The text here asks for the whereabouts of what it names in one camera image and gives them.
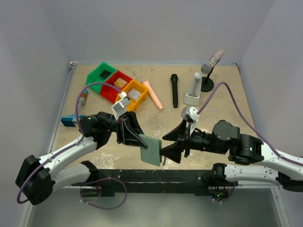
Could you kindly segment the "sage green card holder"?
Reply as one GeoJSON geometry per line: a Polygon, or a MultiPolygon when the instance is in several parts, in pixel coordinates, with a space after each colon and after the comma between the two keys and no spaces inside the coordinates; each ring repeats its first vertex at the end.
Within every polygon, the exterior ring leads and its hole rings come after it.
{"type": "Polygon", "coordinates": [[[153,166],[164,166],[166,158],[160,154],[162,141],[143,134],[139,136],[147,144],[147,148],[140,148],[141,161],[153,166]]]}

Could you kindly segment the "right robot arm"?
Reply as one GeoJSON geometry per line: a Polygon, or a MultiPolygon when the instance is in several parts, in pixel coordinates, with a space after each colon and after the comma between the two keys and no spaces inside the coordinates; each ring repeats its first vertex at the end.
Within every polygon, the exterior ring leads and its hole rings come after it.
{"type": "Polygon", "coordinates": [[[220,120],[211,133],[198,128],[190,130],[183,120],[178,127],[163,136],[163,140],[173,144],[161,148],[160,154],[176,163],[181,157],[187,157],[191,150],[228,154],[228,160],[234,165],[213,164],[211,170],[200,176],[207,186],[231,186],[239,181],[266,182],[281,186],[291,192],[303,191],[303,162],[285,153],[275,154],[262,140],[241,134],[239,127],[220,120]]]}

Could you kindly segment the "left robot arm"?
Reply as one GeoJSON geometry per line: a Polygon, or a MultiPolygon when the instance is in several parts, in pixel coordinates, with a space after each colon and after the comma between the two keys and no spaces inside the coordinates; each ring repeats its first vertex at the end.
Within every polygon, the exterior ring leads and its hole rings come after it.
{"type": "Polygon", "coordinates": [[[23,161],[15,181],[19,187],[19,204],[23,203],[20,199],[22,194],[32,205],[37,205],[56,189],[76,183],[94,185],[100,174],[91,162],[82,161],[73,168],[67,166],[106,145],[113,132],[118,144],[148,147],[140,137],[143,131],[134,112],[126,112],[118,119],[105,112],[82,117],[80,127],[82,135],[68,145],[39,158],[30,155],[23,161]]]}

